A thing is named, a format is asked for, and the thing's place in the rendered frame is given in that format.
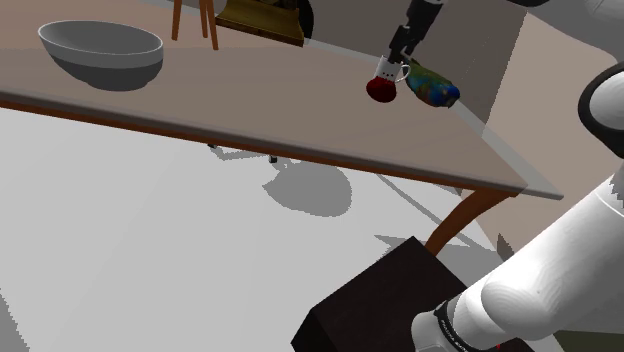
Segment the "grey bowl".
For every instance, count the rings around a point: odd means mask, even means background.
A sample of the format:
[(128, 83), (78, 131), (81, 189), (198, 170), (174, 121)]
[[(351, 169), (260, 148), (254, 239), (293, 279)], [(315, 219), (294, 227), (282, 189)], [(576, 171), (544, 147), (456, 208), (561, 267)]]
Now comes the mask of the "grey bowl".
[(141, 89), (156, 78), (164, 62), (162, 39), (130, 25), (61, 20), (42, 25), (38, 36), (60, 68), (100, 90)]

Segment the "blue and green toy figure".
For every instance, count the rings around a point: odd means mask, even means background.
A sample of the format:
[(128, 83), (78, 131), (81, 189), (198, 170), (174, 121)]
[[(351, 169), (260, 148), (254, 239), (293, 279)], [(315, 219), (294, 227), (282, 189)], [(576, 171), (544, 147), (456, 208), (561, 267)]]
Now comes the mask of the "blue and green toy figure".
[(422, 66), (414, 58), (409, 60), (410, 73), (405, 81), (410, 90), (432, 107), (452, 107), (460, 99), (460, 90), (450, 80)]

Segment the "yellow-brown wooden furniture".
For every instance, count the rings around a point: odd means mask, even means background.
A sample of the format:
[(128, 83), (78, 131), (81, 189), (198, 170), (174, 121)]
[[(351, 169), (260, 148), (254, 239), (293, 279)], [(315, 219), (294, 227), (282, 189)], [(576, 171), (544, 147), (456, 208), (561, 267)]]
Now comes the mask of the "yellow-brown wooden furniture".
[(227, 0), (216, 24), (285, 44), (304, 45), (297, 0)]

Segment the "wooden table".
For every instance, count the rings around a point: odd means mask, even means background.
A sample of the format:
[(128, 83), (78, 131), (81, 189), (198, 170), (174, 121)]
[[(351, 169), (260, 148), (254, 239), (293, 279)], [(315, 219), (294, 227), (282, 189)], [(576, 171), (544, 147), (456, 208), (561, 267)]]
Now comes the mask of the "wooden table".
[[(92, 88), (62, 71), (38, 36), (58, 20), (99, 19), (157, 34), (164, 65), (146, 87)], [(377, 61), (224, 30), (171, 37), (169, 9), (138, 0), (0, 0), (0, 107), (469, 191), (433, 231), (442, 245), (503, 200), (560, 193), (461, 106), (432, 108), (401, 87), (373, 101)]]

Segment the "wooden chair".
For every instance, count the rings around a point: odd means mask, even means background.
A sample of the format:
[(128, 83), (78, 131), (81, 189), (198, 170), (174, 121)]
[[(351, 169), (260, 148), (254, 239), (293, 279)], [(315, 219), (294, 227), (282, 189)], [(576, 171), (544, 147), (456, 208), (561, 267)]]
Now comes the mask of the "wooden chair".
[[(216, 18), (214, 12), (213, 0), (197, 0), (200, 10), (200, 21), (202, 35), (204, 38), (210, 38), (212, 48), (217, 51), (219, 49), (219, 42), (216, 32)], [(173, 0), (173, 17), (172, 17), (172, 29), (171, 39), (176, 41), (178, 39), (181, 11), (183, 0)]]

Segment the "white and red mug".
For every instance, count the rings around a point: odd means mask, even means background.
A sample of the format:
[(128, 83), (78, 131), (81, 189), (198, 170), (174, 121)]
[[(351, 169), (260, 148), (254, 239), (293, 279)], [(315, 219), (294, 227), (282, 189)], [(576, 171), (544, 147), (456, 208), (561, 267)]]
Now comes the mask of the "white and red mug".
[(366, 92), (377, 102), (389, 103), (397, 96), (396, 85), (405, 80), (410, 72), (408, 64), (391, 63), (385, 56), (381, 56), (373, 78), (366, 84)]

